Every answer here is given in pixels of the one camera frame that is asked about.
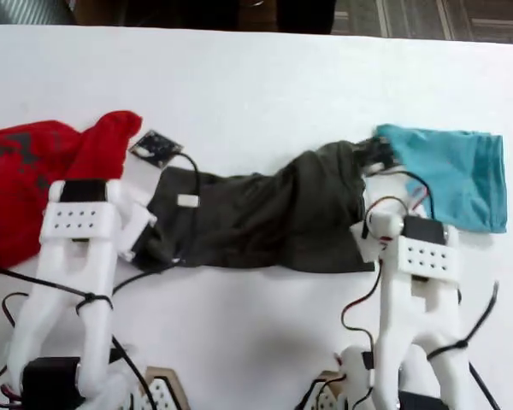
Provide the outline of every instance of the white tablecloth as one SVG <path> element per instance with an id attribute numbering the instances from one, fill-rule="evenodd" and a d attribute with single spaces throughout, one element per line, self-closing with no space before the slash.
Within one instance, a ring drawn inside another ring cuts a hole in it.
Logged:
<path id="1" fill-rule="evenodd" d="M 508 233 L 463 234 L 463 320 L 475 322 L 499 278 L 498 305 L 469 354 L 513 409 L 513 45 L 0 26 L 0 127 L 54 119 L 82 129 L 116 109 L 142 115 L 141 132 L 157 129 L 202 170 L 224 175 L 271 173 L 305 149 L 367 138 L 385 122 L 503 134 Z M 126 179 L 151 192 L 157 171 L 130 161 Z M 131 274 L 121 263 L 118 279 Z M 196 410 L 285 410 L 334 368 L 333 351 L 365 343 L 343 330 L 339 313 L 373 281 L 278 267 L 175 269 L 115 298 L 115 333 L 152 365 L 173 367 Z M 21 289 L 0 278 L 0 301 Z M 376 331 L 377 302 L 354 309 L 351 322 Z M 74 352 L 80 329 L 69 313 L 44 353 Z M 0 366 L 10 335 L 0 310 Z M 486 409 L 470 388 L 475 409 Z"/>

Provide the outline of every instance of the blue cloth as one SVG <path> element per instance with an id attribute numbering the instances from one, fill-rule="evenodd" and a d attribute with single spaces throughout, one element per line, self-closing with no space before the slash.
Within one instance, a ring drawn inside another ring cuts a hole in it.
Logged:
<path id="1" fill-rule="evenodd" d="M 442 132 L 383 125 L 399 160 L 430 186 L 437 220 L 475 232 L 504 233 L 507 193 L 502 137 L 484 132 Z M 413 191 L 418 183 L 407 186 Z M 424 202 L 429 214 L 429 201 Z"/>

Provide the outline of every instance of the black cable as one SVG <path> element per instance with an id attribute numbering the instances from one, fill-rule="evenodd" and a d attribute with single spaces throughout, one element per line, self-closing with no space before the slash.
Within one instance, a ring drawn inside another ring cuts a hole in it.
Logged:
<path id="1" fill-rule="evenodd" d="M 43 280 L 43 279 L 31 278 L 29 276 L 25 276 L 25 275 L 22 275 L 22 274 L 17 273 L 17 272 L 12 272 L 9 269 L 4 269 L 4 268 L 1 268 L 1 267 L 0 267 L 0 274 L 2 274 L 4 276 L 9 276 L 11 278 L 16 278 L 16 279 L 19 279 L 19 280 L 23 280 L 25 282 L 30 282 L 32 284 L 40 284 L 42 286 L 47 286 L 47 287 L 50 287 L 50 288 L 54 288 L 54 289 L 58 289 L 58 290 L 63 290 L 65 292 L 67 292 L 67 293 L 72 293 L 74 295 L 82 296 L 82 297 L 84 297 L 85 300 L 89 299 L 89 300 L 91 300 L 93 302 L 96 301 L 96 300 L 105 299 L 105 298 L 109 301 L 109 298 L 107 296 L 96 296 L 96 295 L 94 295 L 92 293 L 85 293 L 85 292 L 82 292 L 81 290 L 69 288 L 68 286 L 63 286 L 61 284 L 55 284 L 53 282 L 48 282 L 47 280 Z M 10 320 L 10 319 L 11 319 L 10 323 L 12 323 L 12 321 L 13 321 L 13 324 L 15 324 L 15 321 L 13 320 L 13 318 L 11 318 L 11 314 L 9 315 L 8 320 Z M 114 346 L 120 352 L 120 355 L 122 356 L 122 359 L 125 360 L 127 365 L 131 368 L 131 370 L 135 374 L 135 377 L 137 378 L 137 380 L 142 384 L 143 390 L 144 390 L 145 394 L 148 395 L 148 400 L 150 402 L 150 406 L 152 407 L 152 410 L 157 410 L 156 402 L 152 398 L 152 394 L 150 392 L 150 388 L 149 388 L 148 384 L 146 383 L 146 381 L 144 380 L 143 376 L 141 375 L 139 369 L 135 366 L 135 364 L 133 363 L 131 358 L 129 358 L 129 355 L 127 354 L 126 350 L 121 346 L 121 344 L 116 340 L 116 338 L 114 336 L 112 336 L 112 343 L 114 344 Z M 5 371 L 6 371 L 6 367 L 4 367 L 2 369 L 2 371 L 0 372 L 0 376 L 2 376 L 2 374 L 5 373 Z M 20 408 L 20 407 L 16 407 L 16 406 L 17 405 L 2 405 L 0 403 L 0 407 L 1 408 Z"/>
<path id="2" fill-rule="evenodd" d="M 121 344 L 116 340 L 114 336 L 112 336 L 112 344 L 118 351 L 120 352 L 120 356 L 123 360 L 126 361 L 127 365 L 131 368 L 133 373 L 135 373 L 135 377 L 143 386 L 144 393 L 148 397 L 148 401 L 150 402 L 150 405 L 152 407 L 152 410 L 157 410 L 156 402 L 154 401 L 154 398 L 152 397 L 152 393 L 150 392 L 150 386 L 148 383 L 146 383 L 146 380 L 144 380 L 143 375 L 140 373 L 139 369 L 135 366 L 129 355 L 127 354 L 126 350 L 121 346 Z"/>
<path id="3" fill-rule="evenodd" d="M 358 401 L 356 401 L 356 404 L 353 405 L 353 407 L 351 408 L 351 410 L 356 410 L 357 406 L 359 406 L 361 403 L 363 403 L 365 400 L 367 400 L 371 393 L 373 392 L 373 388 L 372 387 L 369 387 L 369 390 L 367 391 L 367 394 L 364 395 L 361 399 L 359 399 Z"/>
<path id="4" fill-rule="evenodd" d="M 315 397 L 315 410 L 319 410 L 319 400 L 321 399 L 321 395 L 323 394 L 323 391 L 325 391 L 325 388 L 330 384 L 334 382 L 340 382 L 345 379 L 344 376 L 340 376 L 339 378 L 330 378 L 328 379 L 319 389 L 317 392 L 317 396 Z"/>
<path id="5" fill-rule="evenodd" d="M 444 346 L 443 348 L 438 348 L 427 355 L 427 360 L 431 360 L 434 357 L 437 357 L 439 354 L 443 354 L 444 352 L 447 352 L 449 350 L 453 349 L 465 349 L 469 345 L 469 341 L 471 338 L 475 335 L 475 333 L 483 326 L 486 319 L 488 319 L 488 316 L 490 316 L 490 313 L 492 313 L 494 306 L 496 305 L 496 301 L 498 299 L 498 289 L 499 289 L 499 283 L 494 283 L 494 288 L 492 290 L 492 296 L 490 298 L 490 301 L 488 302 L 488 305 L 486 306 L 485 311 L 483 314 L 479 317 L 479 320 L 477 320 L 477 323 L 475 326 L 473 326 L 473 329 L 469 332 L 469 334 L 462 340 L 450 344 L 448 346 Z M 462 300 L 462 292 L 458 290 L 458 304 Z M 494 399 L 494 396 L 486 386 L 485 382 L 481 378 L 481 375 L 477 372 L 477 370 L 473 367 L 473 364 L 469 362 L 469 372 L 471 373 L 471 376 L 479 386 L 479 388 L 482 391 L 482 394 L 485 395 L 486 399 L 488 400 L 488 403 L 492 407 L 493 410 L 501 410 L 498 403 Z"/>
<path id="6" fill-rule="evenodd" d="M 14 320 L 14 317 L 11 315 L 11 312 L 9 311 L 8 309 L 8 299 L 12 296 L 24 296 L 24 297 L 28 297 L 28 293 L 25 293 L 25 292 L 14 292 L 14 293 L 10 293 L 9 295 L 6 295 L 3 299 L 2 299 L 2 310 L 3 310 L 3 314 L 6 316 L 6 319 L 8 320 L 8 322 L 12 325 L 12 327 L 15 327 L 15 320 Z"/>
<path id="7" fill-rule="evenodd" d="M 192 168 L 194 169 L 194 188 L 191 195 L 197 196 L 198 200 L 201 201 L 201 175 L 199 173 L 198 164 L 196 164 L 196 162 L 188 154 L 185 154 L 184 152 L 177 152 L 174 154 L 174 156 L 182 156 L 191 163 Z M 190 254 L 190 251 L 192 250 L 192 245 L 196 238 L 198 230 L 198 210 L 199 206 L 195 207 L 192 210 L 192 218 L 190 221 L 190 226 L 188 228 L 188 234 L 186 235 L 186 241 L 184 243 L 183 248 L 177 254 L 177 261 L 165 262 L 161 265 L 152 267 L 150 269 L 146 269 L 144 270 L 144 272 L 135 275 L 132 278 L 126 279 L 123 282 L 120 282 L 118 285 L 116 285 L 116 287 L 114 287 L 112 294 L 115 295 L 120 289 L 139 279 L 146 278 L 148 276 L 155 275 L 158 273 L 162 273 L 167 271 L 168 269 L 172 269 L 174 267 L 184 264 L 186 262 L 186 257 Z"/>
<path id="8" fill-rule="evenodd" d="M 485 395 L 488 403 L 490 403 L 490 407 L 492 407 L 494 410 L 501 410 L 498 403 L 494 399 L 494 396 L 486 386 L 485 382 L 482 380 L 481 375 L 476 371 L 471 362 L 469 362 L 469 372 L 471 373 L 471 376 L 473 376 L 475 382 L 477 382 L 477 385 L 479 385 L 479 388 L 481 389 L 482 394 Z"/>
<path id="9" fill-rule="evenodd" d="M 427 355 L 428 361 L 450 350 L 465 349 L 468 347 L 469 341 L 473 338 L 473 336 L 475 336 L 475 333 L 482 327 L 482 325 L 485 323 L 485 320 L 488 319 L 488 316 L 490 316 L 490 313 L 494 309 L 494 306 L 496 305 L 496 301 L 498 299 L 498 288 L 499 283 L 495 282 L 494 288 L 492 290 L 492 296 L 490 298 L 490 301 L 488 302 L 488 306 L 486 306 L 485 312 L 479 317 L 479 320 L 477 320 L 477 323 L 475 324 L 475 326 L 473 326 L 473 329 L 471 329 L 469 334 L 464 339 L 458 340 L 453 344 L 449 344 L 447 346 L 443 346 L 442 348 L 435 349 L 433 352 Z"/>
<path id="10" fill-rule="evenodd" d="M 411 171 L 404 171 L 404 170 L 391 171 L 390 173 L 373 173 L 370 176 L 372 177 L 375 175 L 396 175 L 399 173 L 402 173 L 403 175 L 406 175 L 407 177 L 415 179 L 420 184 L 422 184 L 426 187 L 427 194 L 429 195 L 429 213 L 430 213 L 431 219 L 434 220 L 435 219 L 435 201 L 433 200 L 433 194 L 432 194 L 431 188 L 429 188 L 428 183 L 426 181 L 424 181 L 423 178 L 419 177 L 415 173 L 412 173 Z"/>
<path id="11" fill-rule="evenodd" d="M 365 302 L 367 299 L 369 299 L 376 292 L 376 289 L 378 289 L 378 283 L 380 282 L 380 278 L 382 276 L 382 266 L 383 266 L 383 261 L 380 260 L 379 261 L 379 268 L 378 268 L 378 275 L 376 276 L 376 280 L 375 280 L 371 290 L 367 294 L 365 294 L 364 296 L 361 296 L 360 298 L 356 299 L 355 301 L 353 301 L 351 303 L 348 303 L 344 307 L 344 309 L 342 309 L 342 313 L 340 314 L 340 321 L 342 322 L 342 326 L 344 326 L 344 328 L 346 328 L 348 331 L 360 331 L 360 332 L 365 333 L 367 335 L 367 337 L 369 338 L 369 343 L 370 343 L 370 353 L 372 354 L 373 359 L 374 359 L 374 338 L 373 338 L 373 335 L 370 333 L 370 331 L 368 331 L 367 329 L 364 329 L 362 327 L 348 326 L 345 323 L 344 317 L 345 317 L 345 314 L 347 313 L 348 310 L 350 310 L 351 308 L 353 308 L 354 306 L 356 306 L 356 305 L 358 305 L 360 303 Z"/>
<path id="12" fill-rule="evenodd" d="M 351 327 L 351 326 L 348 326 L 345 321 L 344 321 L 344 317 L 345 317 L 345 314 L 348 310 L 350 310 L 351 308 L 353 308 L 354 306 L 360 304 L 360 303 L 363 303 L 365 302 L 366 300 L 368 300 L 375 292 L 376 290 L 378 289 L 378 284 L 380 283 L 380 278 L 382 276 L 382 267 L 384 265 L 384 262 L 383 260 L 379 260 L 379 268 L 378 268 L 378 275 L 376 276 L 376 280 L 373 284 L 373 287 L 370 289 L 370 291 L 364 295 L 364 296 L 361 296 L 359 299 L 356 299 L 355 301 L 347 304 L 344 309 L 342 309 L 342 314 L 340 315 L 340 320 L 342 322 L 342 326 L 344 326 L 347 330 L 349 331 L 360 331 L 362 333 L 365 333 L 367 335 L 367 337 L 369 338 L 369 343 L 370 343 L 370 355 L 372 357 L 372 360 L 373 360 L 373 368 L 374 368 L 374 338 L 373 338 L 373 335 L 370 333 L 370 331 L 368 331 L 367 329 L 364 329 L 362 327 Z M 363 403 L 365 400 L 367 400 L 371 393 L 373 392 L 373 388 L 372 386 L 369 387 L 369 391 L 367 391 L 367 394 L 362 397 L 361 399 L 359 399 L 358 401 L 355 402 L 355 404 L 353 405 L 353 407 L 351 408 L 351 410 L 355 410 L 357 406 L 359 406 L 361 403 Z"/>

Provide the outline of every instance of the black cloth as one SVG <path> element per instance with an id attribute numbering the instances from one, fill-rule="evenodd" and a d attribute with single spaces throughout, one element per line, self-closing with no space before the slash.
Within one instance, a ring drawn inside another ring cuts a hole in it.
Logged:
<path id="1" fill-rule="evenodd" d="M 274 176 L 202 173 L 198 230 L 183 265 L 372 271 L 350 231 L 364 213 L 354 147 L 341 141 L 306 151 Z M 180 208 L 177 195 L 192 193 L 193 187 L 193 171 L 163 171 L 148 207 L 161 236 L 137 258 L 139 267 L 151 267 L 153 258 L 169 261 L 186 246 L 193 210 Z"/>

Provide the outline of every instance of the red t-shirt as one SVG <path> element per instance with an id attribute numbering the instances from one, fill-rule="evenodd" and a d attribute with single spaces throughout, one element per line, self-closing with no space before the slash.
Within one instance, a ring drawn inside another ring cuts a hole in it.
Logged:
<path id="1" fill-rule="evenodd" d="M 39 251 L 48 189 L 58 179 L 117 179 L 142 119 L 115 111 L 77 132 L 58 121 L 0 130 L 0 267 Z"/>

